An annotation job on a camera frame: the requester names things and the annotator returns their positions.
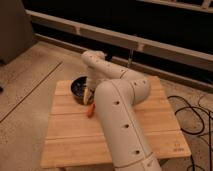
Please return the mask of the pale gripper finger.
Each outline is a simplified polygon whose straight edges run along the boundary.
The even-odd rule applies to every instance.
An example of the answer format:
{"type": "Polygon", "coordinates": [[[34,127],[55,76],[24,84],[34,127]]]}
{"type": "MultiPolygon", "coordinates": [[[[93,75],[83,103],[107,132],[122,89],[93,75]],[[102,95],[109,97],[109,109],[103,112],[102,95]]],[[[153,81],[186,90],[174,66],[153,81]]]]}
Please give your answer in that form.
{"type": "Polygon", "coordinates": [[[83,103],[85,105],[88,104],[89,99],[91,98],[91,96],[92,96],[92,92],[88,88],[85,88],[84,95],[83,95],[83,103]]]}

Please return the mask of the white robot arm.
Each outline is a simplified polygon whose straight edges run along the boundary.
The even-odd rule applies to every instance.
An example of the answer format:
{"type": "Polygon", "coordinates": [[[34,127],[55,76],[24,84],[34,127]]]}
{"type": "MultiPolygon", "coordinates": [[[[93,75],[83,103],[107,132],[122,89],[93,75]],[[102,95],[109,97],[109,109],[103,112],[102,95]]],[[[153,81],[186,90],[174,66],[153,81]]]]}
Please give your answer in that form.
{"type": "Polygon", "coordinates": [[[162,171],[133,110],[150,94],[147,77],[106,61],[101,51],[85,51],[81,58],[88,69],[84,103],[92,91],[115,171],[162,171]]]}

